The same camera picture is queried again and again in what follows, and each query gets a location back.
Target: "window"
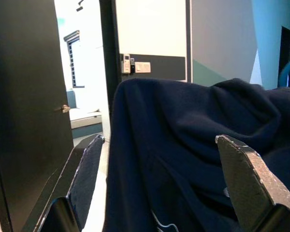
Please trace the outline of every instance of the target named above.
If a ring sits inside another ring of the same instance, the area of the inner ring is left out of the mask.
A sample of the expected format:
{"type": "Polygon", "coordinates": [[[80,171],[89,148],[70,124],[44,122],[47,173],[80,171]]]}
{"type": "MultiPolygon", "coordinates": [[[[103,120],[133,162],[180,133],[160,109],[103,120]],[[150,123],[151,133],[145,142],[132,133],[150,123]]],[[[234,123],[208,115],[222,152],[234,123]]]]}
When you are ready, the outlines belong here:
{"type": "Polygon", "coordinates": [[[72,86],[73,88],[84,88],[84,72],[82,69],[83,54],[79,40],[79,30],[64,37],[64,41],[67,42],[70,56],[72,86]]]}

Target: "navy fabric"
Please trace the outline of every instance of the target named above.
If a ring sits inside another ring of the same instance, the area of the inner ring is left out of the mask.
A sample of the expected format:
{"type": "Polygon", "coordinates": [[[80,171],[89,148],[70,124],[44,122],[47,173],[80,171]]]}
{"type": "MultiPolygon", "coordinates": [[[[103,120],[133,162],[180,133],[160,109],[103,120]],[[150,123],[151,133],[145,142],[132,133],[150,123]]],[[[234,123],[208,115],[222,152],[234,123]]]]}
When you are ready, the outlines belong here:
{"type": "Polygon", "coordinates": [[[215,136],[259,152],[290,190],[290,89],[132,79],[114,100],[104,232],[240,231],[215,136]]]}

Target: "doorway opening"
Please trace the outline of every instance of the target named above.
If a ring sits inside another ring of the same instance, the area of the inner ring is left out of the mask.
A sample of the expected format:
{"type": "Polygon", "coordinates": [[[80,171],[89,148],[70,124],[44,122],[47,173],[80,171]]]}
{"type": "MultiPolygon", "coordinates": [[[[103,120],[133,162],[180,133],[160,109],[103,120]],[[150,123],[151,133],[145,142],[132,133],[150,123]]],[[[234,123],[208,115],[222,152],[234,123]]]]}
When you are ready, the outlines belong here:
{"type": "Polygon", "coordinates": [[[95,133],[110,137],[100,3],[55,0],[74,145],[95,133]]]}

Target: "wall switch panel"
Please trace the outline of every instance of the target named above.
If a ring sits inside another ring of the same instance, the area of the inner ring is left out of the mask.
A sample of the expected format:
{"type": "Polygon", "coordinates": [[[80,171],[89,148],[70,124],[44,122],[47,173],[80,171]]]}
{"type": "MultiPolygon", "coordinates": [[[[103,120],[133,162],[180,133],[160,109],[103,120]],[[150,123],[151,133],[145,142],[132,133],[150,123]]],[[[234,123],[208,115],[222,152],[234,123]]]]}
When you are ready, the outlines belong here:
{"type": "Polygon", "coordinates": [[[150,73],[150,62],[135,62],[135,73],[150,73]]]}

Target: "door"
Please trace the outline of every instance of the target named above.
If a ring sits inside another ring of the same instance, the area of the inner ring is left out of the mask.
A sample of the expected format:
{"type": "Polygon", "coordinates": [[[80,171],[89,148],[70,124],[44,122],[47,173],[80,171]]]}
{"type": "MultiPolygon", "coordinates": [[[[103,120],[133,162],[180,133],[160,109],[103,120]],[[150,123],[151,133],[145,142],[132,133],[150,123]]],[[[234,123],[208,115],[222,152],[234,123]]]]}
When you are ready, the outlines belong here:
{"type": "Polygon", "coordinates": [[[0,220],[42,212],[72,147],[54,0],[0,1],[0,220]]]}

